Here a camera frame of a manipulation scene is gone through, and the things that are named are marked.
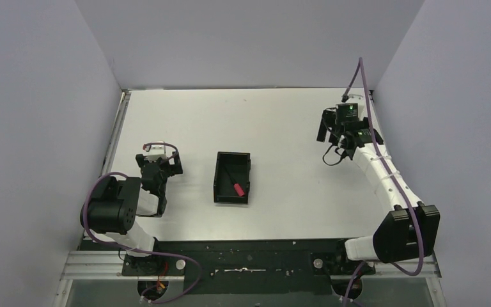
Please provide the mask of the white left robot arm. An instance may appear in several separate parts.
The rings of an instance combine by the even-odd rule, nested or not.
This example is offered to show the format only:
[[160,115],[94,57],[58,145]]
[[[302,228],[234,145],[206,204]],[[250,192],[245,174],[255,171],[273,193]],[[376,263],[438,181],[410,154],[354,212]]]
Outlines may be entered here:
[[149,275],[161,271],[164,258],[191,260],[196,246],[210,252],[223,243],[313,240],[332,231],[331,204],[307,185],[305,162],[293,159],[262,171],[249,153],[218,152],[213,180],[191,175],[184,182],[166,225],[171,239],[159,241],[136,218],[164,215],[168,180],[183,174],[180,151],[149,142],[135,160],[138,176],[109,172],[97,180],[80,220],[94,242],[124,250]]

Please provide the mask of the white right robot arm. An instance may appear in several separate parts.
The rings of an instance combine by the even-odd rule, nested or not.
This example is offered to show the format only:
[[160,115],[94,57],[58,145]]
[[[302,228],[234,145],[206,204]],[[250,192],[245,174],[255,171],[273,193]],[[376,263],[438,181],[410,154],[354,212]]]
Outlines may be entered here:
[[369,119],[338,122],[335,111],[325,110],[317,140],[339,147],[341,157],[348,157],[360,168],[386,213],[372,235],[345,242],[347,258],[388,264],[430,256],[440,213],[411,191]]

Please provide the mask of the red-handled black screwdriver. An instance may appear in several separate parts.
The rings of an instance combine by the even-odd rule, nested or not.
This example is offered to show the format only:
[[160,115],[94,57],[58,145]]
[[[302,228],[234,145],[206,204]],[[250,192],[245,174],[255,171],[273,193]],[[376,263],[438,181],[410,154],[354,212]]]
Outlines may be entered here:
[[242,186],[235,180],[234,176],[229,172],[229,170],[227,169],[226,166],[223,166],[223,170],[225,171],[225,173],[229,177],[229,180],[232,183],[233,189],[236,192],[236,194],[239,197],[244,197],[245,196],[245,192],[244,192]]

